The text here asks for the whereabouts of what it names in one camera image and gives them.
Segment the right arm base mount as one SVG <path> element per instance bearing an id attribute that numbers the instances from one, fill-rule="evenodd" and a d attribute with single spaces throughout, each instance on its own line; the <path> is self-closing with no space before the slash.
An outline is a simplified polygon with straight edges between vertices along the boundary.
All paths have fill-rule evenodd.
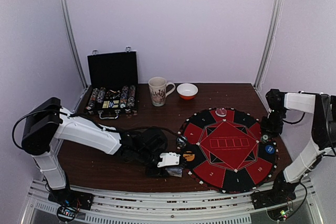
<path id="1" fill-rule="evenodd" d="M 254 209 L 267 209 L 268 216 L 274 221 L 285 221 L 293 212 L 295 193 L 289 195 L 271 195 L 271 190 L 255 191 L 251 194 Z"/>

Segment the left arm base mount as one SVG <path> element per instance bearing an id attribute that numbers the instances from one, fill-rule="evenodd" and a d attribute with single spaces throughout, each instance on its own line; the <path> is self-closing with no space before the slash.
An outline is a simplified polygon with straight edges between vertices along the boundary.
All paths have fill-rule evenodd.
<path id="1" fill-rule="evenodd" d="M 90 210 L 93 203 L 93 194 L 74 191 L 73 199 L 57 199 L 49 193 L 48 200 L 58 203 L 56 210 L 57 218 L 62 222 L 74 221 L 80 210 Z"/>

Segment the blue small blind button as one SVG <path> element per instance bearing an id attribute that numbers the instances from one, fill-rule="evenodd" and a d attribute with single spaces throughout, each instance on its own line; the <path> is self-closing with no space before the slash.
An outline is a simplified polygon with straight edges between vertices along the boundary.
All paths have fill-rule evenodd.
<path id="1" fill-rule="evenodd" d="M 276 149 L 272 145 L 266 145 L 265 151 L 267 154 L 271 155 L 276 151 Z"/>

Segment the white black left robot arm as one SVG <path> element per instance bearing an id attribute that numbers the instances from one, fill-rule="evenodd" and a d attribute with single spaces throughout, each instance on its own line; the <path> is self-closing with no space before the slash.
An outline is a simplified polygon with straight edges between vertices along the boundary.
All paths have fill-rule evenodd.
<path id="1" fill-rule="evenodd" d="M 125 161 L 135 160 L 154 176 L 166 176 L 168 167 L 185 163 L 180 154 L 166 151 L 165 132 L 171 133 L 171 130 L 158 126 L 122 129 L 102 125 L 84 114 L 71 113 L 56 97 L 18 119 L 12 129 L 12 138 L 21 121 L 25 122 L 22 140 L 21 143 L 14 141 L 14 145 L 31 155 L 50 191 L 64 205 L 71 205 L 76 197 L 70 190 L 66 172 L 51 149 L 52 140 L 68 140 L 109 155 L 120 155 Z"/>

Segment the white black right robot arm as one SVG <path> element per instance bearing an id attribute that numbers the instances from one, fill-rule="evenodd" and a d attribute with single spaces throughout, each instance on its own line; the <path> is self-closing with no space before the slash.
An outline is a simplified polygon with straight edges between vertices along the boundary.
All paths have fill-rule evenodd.
<path id="1" fill-rule="evenodd" d="M 300 141 L 305 147 L 289 166 L 278 173 L 266 195 L 272 203 L 279 204 L 324 157 L 335 157 L 335 96 L 270 89 L 266 100 L 269 112 L 260 123 L 261 141 L 264 143 L 282 134 L 288 111 L 298 111 L 308 117 L 307 120 L 301 118 L 290 122 L 298 130 L 293 140 Z"/>

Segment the green white chip stack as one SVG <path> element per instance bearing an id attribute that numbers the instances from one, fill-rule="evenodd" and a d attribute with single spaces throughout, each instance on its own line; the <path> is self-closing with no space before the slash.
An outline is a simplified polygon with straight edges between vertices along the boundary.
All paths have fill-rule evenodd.
<path id="1" fill-rule="evenodd" d="M 176 144 L 177 144 L 177 147 L 179 148 L 185 148 L 187 145 L 187 138 L 185 136 L 179 136 L 176 139 Z"/>
<path id="2" fill-rule="evenodd" d="M 261 136 L 261 141 L 262 141 L 263 143 L 266 143 L 266 142 L 268 142 L 269 140 L 270 140 L 270 137 L 269 137 L 268 134 L 263 134 L 263 135 Z"/>

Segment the blue playing card deck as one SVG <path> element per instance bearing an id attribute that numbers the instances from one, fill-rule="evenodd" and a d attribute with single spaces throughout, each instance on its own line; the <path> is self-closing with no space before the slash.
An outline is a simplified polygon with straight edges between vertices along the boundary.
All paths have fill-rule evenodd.
<path id="1" fill-rule="evenodd" d="M 183 176 L 183 168 L 182 167 L 167 167 L 165 169 L 170 176 L 173 177 L 179 177 L 181 178 Z"/>

